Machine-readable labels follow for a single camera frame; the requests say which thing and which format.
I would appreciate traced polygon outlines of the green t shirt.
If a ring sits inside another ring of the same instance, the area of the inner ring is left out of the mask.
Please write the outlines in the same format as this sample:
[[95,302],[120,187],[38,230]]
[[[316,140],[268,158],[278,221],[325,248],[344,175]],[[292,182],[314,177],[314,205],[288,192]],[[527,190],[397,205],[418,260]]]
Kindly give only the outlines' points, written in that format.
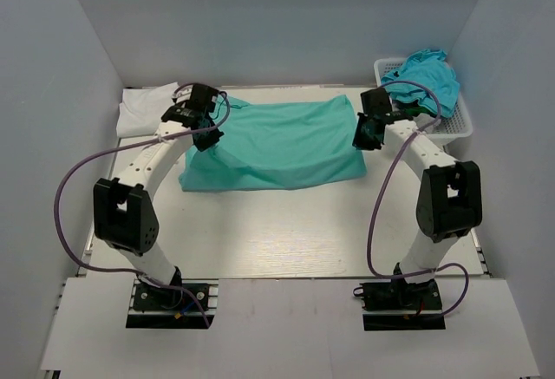
[[227,104],[219,142],[186,152],[183,191],[295,190],[366,175],[352,145],[356,115],[346,95],[271,104],[232,97]]

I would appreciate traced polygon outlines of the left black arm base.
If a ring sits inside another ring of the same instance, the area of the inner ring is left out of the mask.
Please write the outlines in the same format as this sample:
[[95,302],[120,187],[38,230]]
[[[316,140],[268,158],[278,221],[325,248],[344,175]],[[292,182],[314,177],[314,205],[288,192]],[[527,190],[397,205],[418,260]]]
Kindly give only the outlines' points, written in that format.
[[127,329],[207,330],[216,315],[219,281],[217,279],[184,280],[205,312],[205,322],[198,305],[185,292],[160,289],[134,280],[127,311]]

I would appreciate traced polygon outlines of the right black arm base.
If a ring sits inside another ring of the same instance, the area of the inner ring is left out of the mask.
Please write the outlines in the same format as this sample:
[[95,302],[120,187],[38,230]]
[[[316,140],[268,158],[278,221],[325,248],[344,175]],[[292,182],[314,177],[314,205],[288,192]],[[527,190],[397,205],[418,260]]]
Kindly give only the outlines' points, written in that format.
[[365,331],[418,331],[446,328],[439,288],[434,280],[408,284],[404,279],[359,284]]

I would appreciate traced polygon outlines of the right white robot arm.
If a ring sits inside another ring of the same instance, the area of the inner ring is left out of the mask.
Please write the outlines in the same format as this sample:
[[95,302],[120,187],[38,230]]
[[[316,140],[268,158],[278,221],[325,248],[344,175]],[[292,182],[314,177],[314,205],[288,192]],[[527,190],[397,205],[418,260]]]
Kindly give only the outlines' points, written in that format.
[[[361,102],[362,112],[357,115],[353,146],[365,151],[384,147],[396,151],[371,213],[367,264],[377,278],[401,279],[391,287],[391,296],[398,306],[409,309],[423,297],[420,284],[449,267],[441,262],[452,246],[481,224],[480,168],[471,160],[455,159],[429,139],[427,130],[439,120],[438,116],[417,124],[414,114],[393,109],[383,87],[362,92]],[[373,266],[372,245],[383,197],[400,162],[404,162],[420,181],[415,207],[418,231],[407,254],[398,263],[397,272],[387,275]]]

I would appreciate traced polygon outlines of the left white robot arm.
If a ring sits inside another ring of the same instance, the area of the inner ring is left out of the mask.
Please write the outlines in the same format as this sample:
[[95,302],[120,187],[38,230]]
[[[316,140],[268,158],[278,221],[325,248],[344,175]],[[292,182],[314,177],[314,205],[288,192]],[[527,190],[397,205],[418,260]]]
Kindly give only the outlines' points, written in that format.
[[226,92],[205,84],[193,84],[185,96],[174,92],[153,138],[122,172],[98,180],[93,190],[95,236],[154,285],[153,298],[166,309],[181,303],[183,287],[179,268],[157,245],[160,222],[153,197],[179,157],[192,147],[211,148],[224,135],[211,117],[218,101],[227,101]]

